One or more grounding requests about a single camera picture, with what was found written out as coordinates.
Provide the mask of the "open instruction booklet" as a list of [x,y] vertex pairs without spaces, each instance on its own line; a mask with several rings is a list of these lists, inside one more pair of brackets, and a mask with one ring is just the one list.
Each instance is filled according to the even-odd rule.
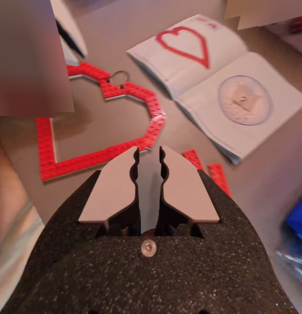
[[228,27],[197,14],[127,50],[238,164],[302,109],[302,93]]

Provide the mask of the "red brick plate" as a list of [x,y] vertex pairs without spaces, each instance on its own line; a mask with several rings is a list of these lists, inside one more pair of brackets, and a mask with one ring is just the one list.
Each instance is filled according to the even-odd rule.
[[183,152],[184,158],[186,158],[197,170],[201,170],[206,173],[199,155],[197,154],[196,149],[189,149]]
[[226,180],[226,176],[223,167],[220,163],[209,164],[208,170],[211,179],[229,196],[231,197],[231,192]]

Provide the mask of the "red brick heart frame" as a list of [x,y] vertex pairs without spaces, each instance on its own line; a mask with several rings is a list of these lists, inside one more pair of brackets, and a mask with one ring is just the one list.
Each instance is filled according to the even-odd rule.
[[133,84],[130,81],[126,81],[123,85],[114,85],[111,83],[112,75],[87,62],[82,62],[77,66],[66,65],[66,67],[70,79],[86,77],[98,83],[104,100],[130,97],[141,101],[147,106],[151,120],[144,136],[141,138],[114,145],[101,151],[57,162],[55,159],[51,118],[35,118],[39,170],[42,182],[108,163],[132,147],[138,147],[140,152],[153,148],[166,120],[166,114],[161,108],[160,102],[154,92]]

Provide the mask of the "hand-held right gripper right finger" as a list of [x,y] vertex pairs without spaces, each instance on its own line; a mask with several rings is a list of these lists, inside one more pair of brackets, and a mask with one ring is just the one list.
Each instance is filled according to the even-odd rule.
[[208,195],[197,168],[185,157],[162,146],[163,163],[168,168],[164,179],[164,201],[191,222],[217,223],[220,218]]

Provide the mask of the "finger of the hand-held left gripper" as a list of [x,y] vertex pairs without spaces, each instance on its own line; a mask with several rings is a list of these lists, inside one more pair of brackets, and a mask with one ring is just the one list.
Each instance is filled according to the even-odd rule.
[[66,1],[51,0],[60,41],[66,60],[85,59],[88,56],[88,49],[82,33],[73,18]]

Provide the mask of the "clear plastic bag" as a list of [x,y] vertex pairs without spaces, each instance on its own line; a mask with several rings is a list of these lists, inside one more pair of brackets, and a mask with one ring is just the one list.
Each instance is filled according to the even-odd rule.
[[279,258],[290,267],[302,283],[302,246],[299,250],[278,248],[276,250]]

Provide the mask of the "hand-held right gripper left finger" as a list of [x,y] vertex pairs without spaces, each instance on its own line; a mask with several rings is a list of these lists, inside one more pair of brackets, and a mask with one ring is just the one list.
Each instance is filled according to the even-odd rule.
[[121,153],[102,168],[78,222],[102,223],[109,228],[111,219],[133,203],[136,186],[130,177],[130,170],[136,162],[134,153],[139,153],[136,146]]

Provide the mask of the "blue plastic bin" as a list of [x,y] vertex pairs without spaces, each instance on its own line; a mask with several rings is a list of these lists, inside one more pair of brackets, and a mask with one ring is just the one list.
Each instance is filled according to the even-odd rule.
[[302,198],[287,216],[286,223],[294,230],[295,234],[302,240]]

